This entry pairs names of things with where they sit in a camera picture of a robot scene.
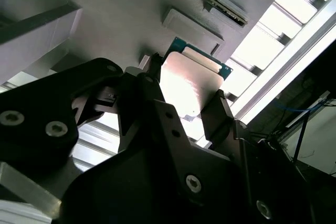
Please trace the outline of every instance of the white panel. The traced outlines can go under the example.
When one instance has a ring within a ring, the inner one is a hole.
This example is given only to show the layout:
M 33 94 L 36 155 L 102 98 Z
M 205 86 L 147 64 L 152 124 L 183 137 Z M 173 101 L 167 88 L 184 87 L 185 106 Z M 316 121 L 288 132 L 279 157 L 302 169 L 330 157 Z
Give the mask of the white panel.
M 192 122 L 181 119 L 184 131 L 187 136 L 192 137 L 195 140 L 199 140 L 204 135 L 203 123 L 199 118 L 194 118 Z
M 85 161 L 92 165 L 98 165 L 101 162 L 104 162 L 111 156 L 104 154 L 102 152 L 95 151 L 91 148 L 88 148 L 86 146 L 83 146 L 81 144 L 76 144 L 73 151 L 72 151 L 73 157 Z
M 27 83 L 30 83 L 36 80 L 37 80 L 36 77 L 30 74 L 24 73 L 24 72 L 20 72 L 16 74 L 15 76 L 13 76 L 12 78 L 10 78 L 8 82 L 15 86 L 21 86 L 21 85 L 24 85 L 24 84 L 27 84 Z
M 282 13 L 277 7 L 271 5 L 260 21 L 278 36 L 282 33 L 289 38 L 293 38 L 300 30 L 301 26 Z
M 118 115 L 112 113 L 105 113 L 100 119 L 97 120 L 106 126 L 119 131 Z
M 196 144 L 202 148 L 206 147 L 206 145 L 210 143 L 207 139 L 205 139 L 205 136 L 203 136 L 200 140 L 196 142 Z
M 7 91 L 8 89 L 4 88 L 4 87 L 0 87 L 0 93 L 3 93 L 5 91 Z
M 247 63 L 265 69 L 284 46 L 258 27 L 254 27 L 234 55 Z
M 304 132 L 298 160 L 315 167 L 327 174 L 335 170 L 336 150 L 336 108 L 326 107 L 312 117 Z M 286 140 L 290 156 L 294 156 L 301 127 Z
M 51 219 L 32 205 L 0 200 L 0 223 L 45 224 Z
M 87 166 L 85 166 L 85 165 L 78 164 L 78 163 L 76 163 L 76 162 L 74 162 L 74 164 L 75 164 L 75 166 L 76 166 L 78 169 L 80 169 L 80 170 L 83 171 L 83 172 L 86 172 L 88 169 L 90 169 L 90 167 L 87 167 Z
M 276 0 L 276 2 L 304 24 L 307 23 L 317 11 L 305 0 Z
M 239 97 L 257 77 L 232 60 L 228 60 L 225 64 L 233 71 L 223 82 L 221 89 Z
M 120 138 L 90 124 L 85 124 L 79 129 L 79 138 L 108 151 L 118 153 Z

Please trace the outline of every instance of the cable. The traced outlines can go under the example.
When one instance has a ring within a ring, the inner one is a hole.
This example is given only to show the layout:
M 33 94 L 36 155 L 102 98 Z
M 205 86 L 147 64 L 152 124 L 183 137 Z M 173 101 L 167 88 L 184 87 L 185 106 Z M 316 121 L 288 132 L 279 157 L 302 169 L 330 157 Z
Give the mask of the cable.
M 284 110 L 284 112 L 282 113 L 282 116 L 281 116 L 280 121 L 278 122 L 277 126 L 275 126 L 274 129 L 271 131 L 271 133 L 268 134 L 268 137 L 270 137 L 271 135 L 273 135 L 273 133 L 277 130 L 277 128 L 279 127 L 280 123 L 285 118 L 285 114 L 286 114 L 286 110 Z
M 277 107 L 281 108 L 283 110 L 287 110 L 287 111 L 291 111 L 291 112 L 306 112 L 306 111 L 314 111 L 319 109 L 320 107 L 322 107 L 328 100 L 324 99 L 321 102 L 319 102 L 318 104 L 316 104 L 314 107 L 309 108 L 309 109 L 305 109 L 305 110 L 298 110 L 298 109 L 293 109 L 293 108 L 288 108 L 286 106 L 283 106 L 282 104 L 277 103 Z

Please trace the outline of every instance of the black cable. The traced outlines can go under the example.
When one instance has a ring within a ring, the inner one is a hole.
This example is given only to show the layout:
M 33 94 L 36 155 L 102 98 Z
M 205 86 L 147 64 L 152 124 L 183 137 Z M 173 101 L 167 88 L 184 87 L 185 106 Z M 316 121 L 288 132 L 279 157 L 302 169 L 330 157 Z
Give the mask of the black cable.
M 270 137 L 271 135 L 273 135 L 273 133 L 277 130 L 277 128 L 279 127 L 280 123 L 283 121 L 285 114 L 286 114 L 287 110 L 284 110 L 284 112 L 282 113 L 281 119 L 278 122 L 277 126 L 274 127 L 274 129 L 271 131 L 271 133 L 268 134 L 268 137 Z
M 294 157 L 293 157 L 293 163 L 295 163 L 298 160 L 298 156 L 299 156 L 301 144 L 302 144 L 302 141 L 303 141 L 303 136 L 304 136 L 305 131 L 306 131 L 306 127 L 307 127 L 309 116 L 310 116 L 310 111 L 308 111 L 304 115 L 304 120 L 303 120 L 303 124 L 302 124 L 302 128 L 301 128 L 298 144 L 296 145 L 296 148 L 295 148 L 295 153 L 294 153 Z

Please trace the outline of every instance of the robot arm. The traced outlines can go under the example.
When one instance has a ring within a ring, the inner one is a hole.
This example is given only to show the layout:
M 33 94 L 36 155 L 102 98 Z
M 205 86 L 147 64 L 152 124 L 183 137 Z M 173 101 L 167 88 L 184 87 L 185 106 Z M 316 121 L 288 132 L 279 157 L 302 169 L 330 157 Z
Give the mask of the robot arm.
M 201 111 L 212 145 L 198 147 L 159 75 L 157 64 L 134 76 L 95 59 L 1 94 L 0 184 L 55 223 L 315 223 L 276 140 L 253 142 L 218 90 Z M 119 153 L 79 174 L 78 127 L 104 112 L 119 116 Z

